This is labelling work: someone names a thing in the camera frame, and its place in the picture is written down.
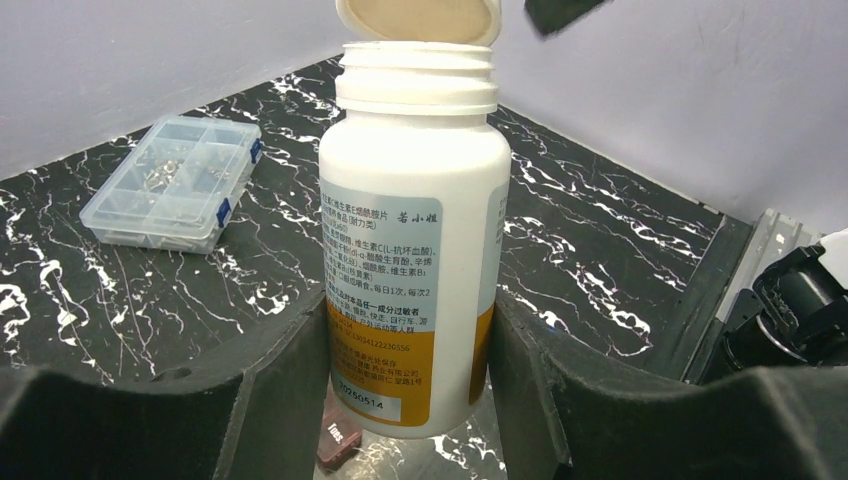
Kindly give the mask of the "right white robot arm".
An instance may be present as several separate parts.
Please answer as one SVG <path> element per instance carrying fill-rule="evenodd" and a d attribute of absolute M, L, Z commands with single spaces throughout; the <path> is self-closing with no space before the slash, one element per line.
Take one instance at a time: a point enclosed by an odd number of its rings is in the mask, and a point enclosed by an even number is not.
<path fill-rule="evenodd" d="M 646 369 L 847 360 L 847 5 L 529 1 L 580 136 L 724 213 Z"/>

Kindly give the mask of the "red weekly pill organizer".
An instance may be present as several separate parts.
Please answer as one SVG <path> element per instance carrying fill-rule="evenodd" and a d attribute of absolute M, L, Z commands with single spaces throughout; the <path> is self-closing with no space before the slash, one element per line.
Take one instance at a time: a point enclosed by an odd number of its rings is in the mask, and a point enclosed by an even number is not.
<path fill-rule="evenodd" d="M 332 383 L 324 400 L 316 464 L 325 472 L 338 470 L 362 444 L 362 428 L 339 407 Z"/>

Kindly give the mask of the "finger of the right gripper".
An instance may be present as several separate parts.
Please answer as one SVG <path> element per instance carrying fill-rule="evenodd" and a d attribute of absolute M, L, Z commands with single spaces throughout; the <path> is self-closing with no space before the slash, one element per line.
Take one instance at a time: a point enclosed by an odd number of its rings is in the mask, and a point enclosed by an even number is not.
<path fill-rule="evenodd" d="M 606 0 L 525 0 L 524 11 L 540 37 L 557 35 Z"/>

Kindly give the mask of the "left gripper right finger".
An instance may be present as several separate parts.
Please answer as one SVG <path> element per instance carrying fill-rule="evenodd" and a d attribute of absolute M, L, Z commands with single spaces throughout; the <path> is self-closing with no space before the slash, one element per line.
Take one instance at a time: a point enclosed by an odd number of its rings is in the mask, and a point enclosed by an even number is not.
<path fill-rule="evenodd" d="M 695 386 L 496 298 L 489 373 L 512 479 L 843 479 L 847 372 L 756 367 Z"/>

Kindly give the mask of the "white pill bottle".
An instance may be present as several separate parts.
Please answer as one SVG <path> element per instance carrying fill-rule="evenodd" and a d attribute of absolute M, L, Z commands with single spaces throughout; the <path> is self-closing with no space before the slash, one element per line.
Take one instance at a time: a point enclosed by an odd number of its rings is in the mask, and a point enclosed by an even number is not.
<path fill-rule="evenodd" d="M 464 423 L 484 389 L 511 148 L 497 1 L 340 1 L 345 46 L 319 144 L 331 376 L 378 435 Z"/>

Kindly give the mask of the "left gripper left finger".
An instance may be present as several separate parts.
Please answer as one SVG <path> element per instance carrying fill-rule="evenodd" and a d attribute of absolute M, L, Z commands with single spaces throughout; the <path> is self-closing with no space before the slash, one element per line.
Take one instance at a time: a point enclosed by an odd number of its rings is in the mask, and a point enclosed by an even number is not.
<path fill-rule="evenodd" d="M 328 385 L 327 308 L 275 318 L 149 381 L 1 372 L 5 479 L 309 479 Z"/>

